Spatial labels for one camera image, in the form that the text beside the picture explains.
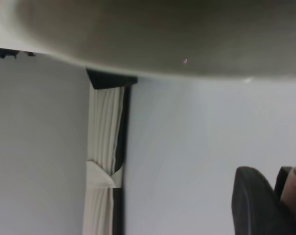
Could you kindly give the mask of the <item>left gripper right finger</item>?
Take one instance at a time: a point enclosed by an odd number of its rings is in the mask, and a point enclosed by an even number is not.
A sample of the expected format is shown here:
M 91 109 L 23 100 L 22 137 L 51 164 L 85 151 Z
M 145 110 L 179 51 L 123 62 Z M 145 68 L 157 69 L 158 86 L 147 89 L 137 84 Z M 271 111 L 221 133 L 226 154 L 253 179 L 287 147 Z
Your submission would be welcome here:
M 278 198 L 281 198 L 287 177 L 293 168 L 291 166 L 282 166 L 278 172 L 274 192 Z

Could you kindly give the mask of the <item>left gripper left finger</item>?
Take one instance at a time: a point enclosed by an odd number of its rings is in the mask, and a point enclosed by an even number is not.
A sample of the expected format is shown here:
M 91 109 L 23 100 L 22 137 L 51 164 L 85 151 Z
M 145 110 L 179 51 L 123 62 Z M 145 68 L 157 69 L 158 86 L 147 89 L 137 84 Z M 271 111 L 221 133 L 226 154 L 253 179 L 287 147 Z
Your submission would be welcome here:
M 257 169 L 236 169 L 232 193 L 236 235 L 296 235 L 296 219 Z

